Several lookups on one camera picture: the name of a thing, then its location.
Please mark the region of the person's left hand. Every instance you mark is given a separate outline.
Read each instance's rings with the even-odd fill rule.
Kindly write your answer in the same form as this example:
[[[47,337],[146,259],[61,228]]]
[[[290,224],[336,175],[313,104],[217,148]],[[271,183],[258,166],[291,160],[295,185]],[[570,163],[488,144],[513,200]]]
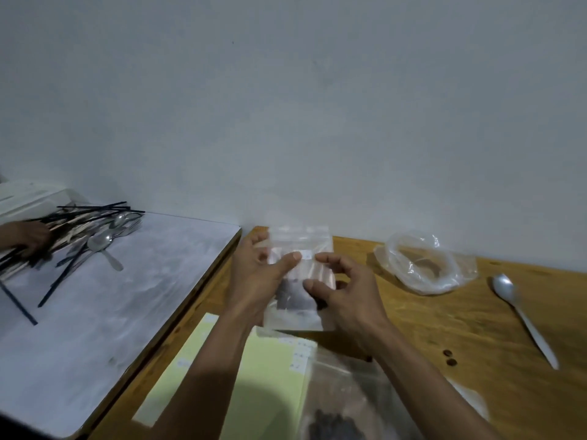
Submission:
[[[268,239],[267,231],[247,234],[231,258],[225,311],[250,326],[262,322],[263,313],[281,284],[269,280],[270,249],[263,245]]]

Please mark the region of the person's right hand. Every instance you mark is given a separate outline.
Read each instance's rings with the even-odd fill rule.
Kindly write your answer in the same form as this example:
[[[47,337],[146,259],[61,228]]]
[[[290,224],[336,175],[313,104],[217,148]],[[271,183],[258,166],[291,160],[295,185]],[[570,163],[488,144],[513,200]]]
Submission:
[[[333,273],[343,273],[347,282],[336,285],[327,310],[341,331],[365,354],[377,355],[376,339],[390,327],[373,272],[354,259],[338,253],[321,252],[315,260]]]

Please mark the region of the small clear zip bag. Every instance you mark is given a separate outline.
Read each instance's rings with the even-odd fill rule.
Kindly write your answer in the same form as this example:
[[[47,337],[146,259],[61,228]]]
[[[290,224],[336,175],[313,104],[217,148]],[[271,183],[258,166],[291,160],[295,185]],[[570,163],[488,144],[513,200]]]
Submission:
[[[299,251],[302,260],[284,279],[316,279],[331,288],[336,287],[333,271],[317,262],[315,255],[332,252],[334,243],[327,226],[283,226],[269,229],[270,248],[268,263],[277,262],[283,255]],[[330,311],[285,311],[276,308],[275,296],[263,315],[263,326],[277,331],[290,332],[331,332],[335,324]]]

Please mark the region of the person's left forearm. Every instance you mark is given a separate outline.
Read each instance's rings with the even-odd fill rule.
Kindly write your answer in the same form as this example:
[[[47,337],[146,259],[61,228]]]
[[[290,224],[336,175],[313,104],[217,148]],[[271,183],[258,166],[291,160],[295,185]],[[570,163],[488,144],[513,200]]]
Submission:
[[[223,311],[148,440],[219,440],[246,340],[256,321],[249,309]]]

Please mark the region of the person's right forearm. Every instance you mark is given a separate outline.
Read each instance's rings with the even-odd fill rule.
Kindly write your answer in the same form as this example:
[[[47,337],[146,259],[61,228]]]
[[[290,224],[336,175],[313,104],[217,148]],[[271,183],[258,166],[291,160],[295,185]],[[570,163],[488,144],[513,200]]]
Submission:
[[[363,343],[426,440],[503,440],[389,321],[368,324]]]

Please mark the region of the dark beans in small bag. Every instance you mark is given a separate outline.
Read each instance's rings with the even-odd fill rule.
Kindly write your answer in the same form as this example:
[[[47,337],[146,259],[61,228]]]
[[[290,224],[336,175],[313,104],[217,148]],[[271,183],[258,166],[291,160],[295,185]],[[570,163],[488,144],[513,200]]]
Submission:
[[[303,280],[284,279],[276,294],[276,308],[285,311],[319,311],[323,303],[310,295],[303,285]]]

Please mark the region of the large clear plastic bag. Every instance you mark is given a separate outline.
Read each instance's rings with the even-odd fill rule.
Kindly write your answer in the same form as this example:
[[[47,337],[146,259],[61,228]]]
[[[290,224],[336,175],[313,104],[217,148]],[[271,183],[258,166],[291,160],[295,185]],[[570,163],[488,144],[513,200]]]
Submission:
[[[353,418],[366,440],[425,440],[391,382],[375,361],[314,350],[294,440],[308,440],[317,409]]]

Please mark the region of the pale yellow paper sheet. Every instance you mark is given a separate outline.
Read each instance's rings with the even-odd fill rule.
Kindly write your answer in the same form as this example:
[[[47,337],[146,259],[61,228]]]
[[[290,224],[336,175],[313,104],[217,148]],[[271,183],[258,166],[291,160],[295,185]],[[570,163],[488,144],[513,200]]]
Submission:
[[[205,313],[133,416],[151,428],[171,401],[218,316]],[[294,440],[317,343],[254,327],[246,342],[220,440]]]

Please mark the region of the crumpled clear plastic bag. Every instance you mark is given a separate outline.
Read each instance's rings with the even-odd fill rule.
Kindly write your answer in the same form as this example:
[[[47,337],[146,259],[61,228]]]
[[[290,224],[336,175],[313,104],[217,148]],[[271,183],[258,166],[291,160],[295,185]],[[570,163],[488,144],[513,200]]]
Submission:
[[[373,254],[383,270],[422,296],[444,295],[478,278],[475,256],[449,249],[432,233],[394,233]]]

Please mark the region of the dark beans in large bag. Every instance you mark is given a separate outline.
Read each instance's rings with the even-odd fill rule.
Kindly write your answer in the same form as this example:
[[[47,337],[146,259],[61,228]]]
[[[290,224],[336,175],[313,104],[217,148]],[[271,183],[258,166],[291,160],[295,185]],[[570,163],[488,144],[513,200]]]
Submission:
[[[353,418],[317,409],[308,427],[308,440],[366,440],[366,436]]]

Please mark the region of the silver metal spoon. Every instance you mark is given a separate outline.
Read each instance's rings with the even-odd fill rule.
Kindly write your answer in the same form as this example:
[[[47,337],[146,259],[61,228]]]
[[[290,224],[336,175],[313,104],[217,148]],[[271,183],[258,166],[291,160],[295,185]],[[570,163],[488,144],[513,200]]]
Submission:
[[[526,315],[525,311],[522,309],[522,302],[518,296],[514,283],[505,274],[497,274],[496,276],[493,276],[490,282],[493,292],[503,301],[508,303],[513,308],[517,316],[521,319],[522,323],[530,334],[532,341],[545,357],[551,368],[554,370],[560,370],[560,364],[556,354],[548,344],[547,340],[542,336],[530,318]]]
[[[114,236],[113,232],[110,230],[104,230],[98,234],[90,236],[87,240],[87,247],[93,253],[101,253],[110,266],[116,270],[117,272],[121,272],[124,269],[124,266],[121,264],[118,259],[113,257],[108,251],[107,248],[113,243]]]

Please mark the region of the pile of mixed cutlery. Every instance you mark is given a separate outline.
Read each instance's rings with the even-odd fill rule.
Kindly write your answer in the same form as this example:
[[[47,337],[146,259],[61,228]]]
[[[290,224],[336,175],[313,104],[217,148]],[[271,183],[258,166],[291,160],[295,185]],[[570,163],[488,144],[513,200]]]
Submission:
[[[24,245],[0,251],[0,279],[8,279],[27,267],[40,268],[63,248],[69,248],[72,256],[90,236],[103,229],[124,227],[127,222],[141,219],[145,213],[126,202],[102,206],[72,204],[57,207],[39,218],[24,219],[26,223],[41,223],[50,237],[29,256],[26,256],[27,247]]]

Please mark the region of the black chopstick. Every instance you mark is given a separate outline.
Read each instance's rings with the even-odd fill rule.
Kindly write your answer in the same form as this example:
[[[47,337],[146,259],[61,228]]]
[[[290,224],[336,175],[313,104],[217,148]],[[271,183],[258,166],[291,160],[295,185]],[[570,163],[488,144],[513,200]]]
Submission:
[[[5,286],[5,284],[0,280],[0,290],[10,299],[10,301],[17,307],[19,312],[32,324],[37,325],[38,321],[33,315],[24,307],[24,305],[20,302],[20,300]]]
[[[53,295],[55,290],[59,287],[59,285],[65,280],[66,276],[72,271],[74,264],[77,260],[81,257],[81,255],[87,251],[87,243],[85,243],[73,257],[70,259],[69,263],[60,274],[60,276],[51,284],[49,290],[45,293],[42,297],[41,301],[38,304],[38,308],[41,308],[45,305],[45,303],[49,300],[49,298]]]

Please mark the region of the white box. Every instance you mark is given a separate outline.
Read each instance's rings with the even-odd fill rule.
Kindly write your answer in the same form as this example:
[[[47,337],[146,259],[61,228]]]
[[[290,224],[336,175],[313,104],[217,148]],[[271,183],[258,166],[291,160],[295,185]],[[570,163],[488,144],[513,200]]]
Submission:
[[[88,204],[74,189],[42,182],[6,181],[0,183],[0,225],[12,221],[40,218],[58,206]]]

